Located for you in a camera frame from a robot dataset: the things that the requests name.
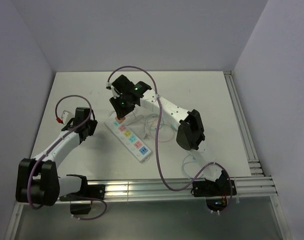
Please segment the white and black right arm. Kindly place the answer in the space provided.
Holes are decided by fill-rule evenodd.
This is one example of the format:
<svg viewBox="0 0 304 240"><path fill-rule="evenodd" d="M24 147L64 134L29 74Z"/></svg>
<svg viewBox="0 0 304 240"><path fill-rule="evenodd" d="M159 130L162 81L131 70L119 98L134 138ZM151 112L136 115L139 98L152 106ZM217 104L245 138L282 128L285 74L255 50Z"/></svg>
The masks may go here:
<svg viewBox="0 0 304 240"><path fill-rule="evenodd" d="M109 101L116 112L117 120L125 118L139 106L158 114L160 120L165 119L177 131L178 146L190 152L198 162L203 163L191 182L203 176L209 181L210 193L219 195L225 189L225 183L230 181L230 177L206 150L204 126L197 110L181 108L161 97L155 85L150 86L143 81L134 84L124 75L114 81L107 81L106 88L112 91L113 96Z"/></svg>

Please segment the white multicolour power strip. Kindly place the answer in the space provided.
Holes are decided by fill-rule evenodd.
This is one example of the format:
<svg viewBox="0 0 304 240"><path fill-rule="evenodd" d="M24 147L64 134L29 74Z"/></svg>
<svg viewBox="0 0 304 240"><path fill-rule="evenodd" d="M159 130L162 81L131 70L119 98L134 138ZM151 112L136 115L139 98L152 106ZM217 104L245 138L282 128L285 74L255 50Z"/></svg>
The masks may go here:
<svg viewBox="0 0 304 240"><path fill-rule="evenodd" d="M130 127L124 123L119 123L114 116L109 117L104 124L138 162L144 163L149 160L152 150Z"/></svg>

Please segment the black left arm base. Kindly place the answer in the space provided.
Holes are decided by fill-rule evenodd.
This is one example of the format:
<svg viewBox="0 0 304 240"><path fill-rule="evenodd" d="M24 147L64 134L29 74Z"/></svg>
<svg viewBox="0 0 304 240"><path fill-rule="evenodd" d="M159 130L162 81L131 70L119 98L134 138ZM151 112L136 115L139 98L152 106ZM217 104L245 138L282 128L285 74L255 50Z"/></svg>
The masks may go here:
<svg viewBox="0 0 304 240"><path fill-rule="evenodd" d="M59 198L62 202L70 202L70 213L73 215L88 215L93 202L97 199L104 200L105 185L90 184L81 193L70 193ZM89 203L72 203L76 201L90 201Z"/></svg>

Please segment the pink charger plug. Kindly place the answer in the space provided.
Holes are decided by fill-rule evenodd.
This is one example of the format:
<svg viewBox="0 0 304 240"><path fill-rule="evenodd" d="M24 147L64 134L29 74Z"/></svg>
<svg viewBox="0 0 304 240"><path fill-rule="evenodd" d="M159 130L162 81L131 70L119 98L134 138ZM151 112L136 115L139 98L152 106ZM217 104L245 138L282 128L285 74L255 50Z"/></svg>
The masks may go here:
<svg viewBox="0 0 304 240"><path fill-rule="evenodd" d="M116 116L116 117L115 117L115 120L116 120L119 124L121 124L121 123L123 123L123 122L126 120L126 117L118 118L118 117Z"/></svg>

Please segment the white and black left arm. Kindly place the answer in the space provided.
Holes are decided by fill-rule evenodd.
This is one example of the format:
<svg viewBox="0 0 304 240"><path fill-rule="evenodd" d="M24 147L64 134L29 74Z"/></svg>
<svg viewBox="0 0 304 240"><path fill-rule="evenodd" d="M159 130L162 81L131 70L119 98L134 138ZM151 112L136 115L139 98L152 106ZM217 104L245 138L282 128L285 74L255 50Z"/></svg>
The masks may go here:
<svg viewBox="0 0 304 240"><path fill-rule="evenodd" d="M58 166L97 126L93 110L78 107L75 115L62 128L57 139L33 158L24 158L18 165L15 198L34 209L52 206L59 197L73 195L83 200L89 195L87 178L79 174L59 177Z"/></svg>

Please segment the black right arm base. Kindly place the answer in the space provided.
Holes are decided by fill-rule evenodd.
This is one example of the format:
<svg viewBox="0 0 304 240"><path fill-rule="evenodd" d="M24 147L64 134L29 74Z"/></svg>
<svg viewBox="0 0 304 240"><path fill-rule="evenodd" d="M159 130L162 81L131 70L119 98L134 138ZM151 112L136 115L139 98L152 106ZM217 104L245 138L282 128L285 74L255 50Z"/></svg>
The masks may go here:
<svg viewBox="0 0 304 240"><path fill-rule="evenodd" d="M215 182L200 180L193 182L191 195L196 198L210 198L206 200L208 209L221 212L228 206L231 198L237 195L237 190L234 181L227 178Z"/></svg>

